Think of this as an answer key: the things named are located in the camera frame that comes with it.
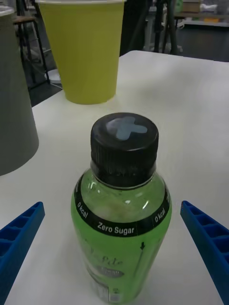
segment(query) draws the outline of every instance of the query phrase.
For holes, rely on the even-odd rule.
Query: arrow on label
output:
[[[141,259],[142,259],[142,256],[143,256],[143,250],[144,250],[145,246],[146,246],[145,243],[142,242],[142,245],[141,245],[141,247],[140,247],[140,249],[141,249],[141,254],[140,254],[140,256],[139,256],[139,259],[138,259],[138,262],[137,262],[137,266],[136,266],[136,268],[135,268],[134,277],[135,277],[135,275],[136,275],[136,273],[137,273],[137,270],[138,270],[138,268],[139,268],[139,265],[140,265],[140,262],[141,262]]]

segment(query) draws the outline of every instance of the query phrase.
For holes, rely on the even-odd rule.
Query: white table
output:
[[[173,198],[170,228],[133,304],[222,305],[179,212],[189,200],[229,227],[229,64],[134,51],[120,59],[113,100],[75,105],[62,91],[33,112],[40,146],[0,177],[0,227],[37,201],[46,216],[6,305],[102,303],[79,259],[70,200],[90,164],[92,124],[111,112],[136,112],[157,125],[157,167]]]

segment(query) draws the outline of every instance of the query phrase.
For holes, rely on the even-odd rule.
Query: green bottle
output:
[[[92,127],[91,168],[75,187],[71,213],[93,288],[109,303],[139,294],[170,223],[157,148],[157,127],[137,114],[113,113]]]

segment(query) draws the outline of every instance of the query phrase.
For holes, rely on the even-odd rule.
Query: bottle neck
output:
[[[153,178],[156,172],[156,162],[150,169],[143,170],[141,175],[135,175],[134,173],[131,175],[105,173],[98,168],[93,161],[91,161],[91,170],[96,180],[107,187],[113,189],[130,190],[146,185]]]

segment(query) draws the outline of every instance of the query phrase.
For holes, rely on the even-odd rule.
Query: black bottle cap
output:
[[[116,188],[135,187],[156,169],[158,130],[144,116],[112,113],[93,125],[91,148],[91,168],[98,180]]]

